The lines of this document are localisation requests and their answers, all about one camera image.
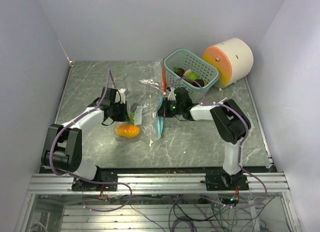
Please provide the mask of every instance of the orange fruit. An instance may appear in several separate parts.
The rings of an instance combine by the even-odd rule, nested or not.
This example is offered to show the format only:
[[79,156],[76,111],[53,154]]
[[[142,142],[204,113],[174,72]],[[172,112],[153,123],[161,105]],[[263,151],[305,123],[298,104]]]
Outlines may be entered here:
[[133,124],[122,124],[116,128],[116,133],[122,137],[133,138],[139,135],[140,128]]

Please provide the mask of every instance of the gray marble surface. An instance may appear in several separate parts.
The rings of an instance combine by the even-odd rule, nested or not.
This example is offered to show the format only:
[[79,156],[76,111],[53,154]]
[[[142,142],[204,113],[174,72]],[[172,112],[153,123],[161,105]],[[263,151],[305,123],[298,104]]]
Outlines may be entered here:
[[[98,125],[83,138],[85,159],[104,168],[222,166],[224,142],[213,122],[165,118],[162,137],[158,139],[156,113],[162,94],[161,78],[154,70],[154,65],[158,64],[150,61],[73,62],[58,124],[75,118],[101,95],[107,70],[111,69],[117,88],[128,88],[128,103],[143,105],[142,133],[136,139],[119,139],[115,135],[119,122],[108,127]],[[212,87],[204,102],[218,102],[225,97],[238,103],[252,125],[243,146],[244,165],[268,166],[266,147],[246,81],[241,79],[222,91]]]

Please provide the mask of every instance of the purple cable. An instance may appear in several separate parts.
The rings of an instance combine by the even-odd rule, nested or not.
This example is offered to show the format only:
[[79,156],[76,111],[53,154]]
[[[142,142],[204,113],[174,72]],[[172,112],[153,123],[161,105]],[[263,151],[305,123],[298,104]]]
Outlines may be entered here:
[[[175,205],[178,203],[179,200],[184,200],[184,201],[187,202],[187,200],[186,200],[185,198],[180,197],[180,198],[173,204],[172,209],[175,207]],[[208,216],[206,215],[206,213],[203,212],[202,209],[201,209],[198,205],[196,205],[195,203],[192,203],[192,204],[203,214],[203,216],[207,219],[207,221],[208,221],[208,222],[211,224],[211,226],[215,229],[215,232],[219,232],[219,231],[217,230],[216,226],[215,226],[215,225],[212,223],[212,221],[208,218]],[[183,220],[183,221],[188,221],[188,220],[189,220],[189,218],[186,217],[186,216],[179,217],[179,219],[180,219],[180,220]]]
[[197,81],[195,81],[192,78],[187,78],[187,77],[178,78],[172,84],[170,84],[169,87],[171,87],[171,86],[173,87],[174,84],[177,83],[179,80],[190,80],[190,81],[193,81],[197,86],[199,86],[199,88],[202,90],[202,99],[201,99],[200,103],[202,101],[204,101],[204,99],[205,99],[205,90],[204,90],[204,88]]
[[[99,106],[101,105],[102,101],[104,100],[104,98],[105,98],[105,96],[106,96],[106,94],[107,94],[107,89],[108,89],[108,85],[109,85],[109,77],[110,77],[110,76],[111,76],[111,80],[112,80],[112,82],[113,82],[113,86],[116,87],[115,81],[114,81],[114,79],[113,79],[113,77],[112,77],[112,74],[111,74],[111,70],[108,69],[108,74],[107,74],[106,83],[105,83],[105,90],[104,90],[103,95],[101,96],[98,104],[96,105],[96,107],[93,108],[93,109],[91,109],[90,111],[86,111],[86,112],[80,114],[77,118],[75,118],[75,119],[73,120],[73,122],[70,122],[70,123],[67,124],[65,127],[63,127],[63,128],[57,133],[56,137],[54,138],[53,143],[52,143],[52,146],[51,146],[51,149],[50,149],[50,154],[49,154],[49,164],[50,164],[50,167],[51,167],[52,172],[53,172],[56,176],[62,176],[62,175],[64,175],[64,174],[67,173],[67,172],[65,172],[65,173],[63,173],[63,174],[58,173],[58,172],[56,171],[56,168],[55,168],[54,162],[53,162],[54,150],[55,150],[55,146],[56,146],[56,144],[57,144],[57,142],[58,142],[59,137],[60,137],[60,136],[62,135],[62,133],[63,133],[66,129],[68,129],[70,126],[74,125],[76,122],[78,122],[79,120],[81,120],[83,117],[85,117],[86,115],[88,115],[88,114],[96,111],[96,110],[99,108]],[[130,195],[129,195],[128,200],[127,200],[123,205],[121,205],[121,206],[119,206],[119,207],[117,207],[117,208],[113,208],[113,209],[109,209],[109,210],[93,209],[93,208],[90,208],[90,207],[86,206],[85,200],[83,200],[83,206],[84,206],[86,209],[89,209],[89,210],[91,210],[91,211],[96,211],[96,212],[111,212],[111,211],[116,211],[116,210],[118,210],[118,209],[121,209],[121,208],[124,207],[125,205],[127,205],[127,204],[130,202],[131,198],[132,198],[132,195],[133,195],[132,189],[131,189],[131,187],[130,187],[129,185],[127,185],[126,183],[121,183],[121,182],[98,182],[98,181],[92,181],[92,180],[89,180],[89,179],[86,179],[86,178],[82,178],[82,177],[77,176],[77,175],[75,175],[75,174],[73,174],[73,173],[70,173],[70,174],[71,174],[72,176],[76,177],[76,178],[81,179],[82,181],[86,181],[86,182],[91,183],[91,184],[98,184],[98,185],[123,185],[123,186],[128,187],[128,189],[129,189],[129,191],[130,191]]]
[[107,88],[108,88],[108,84],[109,84],[109,77],[110,77],[110,74],[111,74],[111,70],[108,69],[108,74],[107,74],[107,78],[106,78],[106,84],[105,84],[105,90],[103,92],[103,95],[100,99],[100,101],[98,102],[98,104],[96,105],[95,108],[93,108],[92,110],[90,111],[86,111],[82,114],[80,114],[77,118],[75,118],[73,120],[73,122],[70,122],[68,123],[65,127],[63,127],[57,134],[56,134],[56,137],[54,138],[53,142],[52,142],[52,145],[51,145],[51,148],[50,148],[50,153],[49,153],[49,164],[50,164],[50,167],[51,167],[51,170],[52,172],[56,175],[56,176],[62,176],[64,174],[66,174],[67,172],[65,173],[58,173],[56,171],[56,168],[54,166],[54,161],[53,161],[53,157],[54,157],[54,150],[55,150],[55,147],[56,147],[56,144],[58,142],[58,139],[59,137],[62,135],[62,133],[68,129],[70,126],[74,125],[76,122],[78,122],[79,120],[81,120],[83,117],[85,117],[86,115],[90,114],[91,112],[94,112],[96,111],[99,106],[101,105],[102,101],[104,100],[106,94],[107,94]]
[[187,221],[186,219],[188,219],[188,217],[186,217],[186,216],[182,216],[180,218],[177,218],[172,224],[172,230],[171,231],[174,232],[176,226],[179,223],[185,222],[190,227],[190,232],[197,232],[197,228],[195,227],[194,223],[192,221]]
[[241,164],[240,164],[240,163],[241,163],[241,155],[242,155],[242,145],[244,144],[246,138],[247,138],[248,135],[249,135],[249,127],[248,127],[246,121],[245,121],[245,120],[241,117],[241,115],[240,115],[238,112],[236,112],[233,108],[230,108],[229,106],[227,106],[227,105],[225,105],[225,104],[223,104],[223,103],[215,103],[215,102],[214,102],[214,103],[206,103],[206,104],[200,103],[200,106],[221,106],[221,107],[224,107],[224,108],[228,109],[229,111],[231,111],[232,113],[234,113],[234,115],[237,116],[237,117],[241,120],[241,122],[243,123],[243,125],[244,125],[244,127],[245,127],[245,135],[244,135],[243,139],[241,140],[241,142],[240,142],[240,144],[239,144],[238,165],[239,165],[240,169],[241,169],[243,172],[249,174],[251,177],[254,177],[257,181],[259,181],[259,182],[262,184],[262,186],[263,186],[263,188],[264,188],[264,197],[263,197],[262,200],[260,200],[260,201],[258,201],[258,202],[256,202],[256,203],[253,203],[253,204],[245,205],[245,206],[237,206],[237,207],[235,207],[235,206],[230,206],[230,205],[221,203],[220,201],[213,200],[213,199],[211,199],[211,198],[207,198],[207,197],[205,197],[205,196],[202,196],[202,198],[204,198],[204,199],[206,199],[206,200],[208,200],[208,201],[214,202],[214,203],[216,203],[216,204],[222,205],[223,207],[230,208],[230,209],[247,209],[247,208],[250,208],[250,207],[252,207],[252,206],[257,206],[257,205],[261,204],[261,203],[267,198],[267,196],[268,196],[268,191],[267,191],[266,185],[265,185],[265,184],[262,182],[262,180],[259,179],[257,176],[255,176],[255,175],[253,175],[252,173],[250,173],[249,171],[245,170],[245,169],[241,166]]

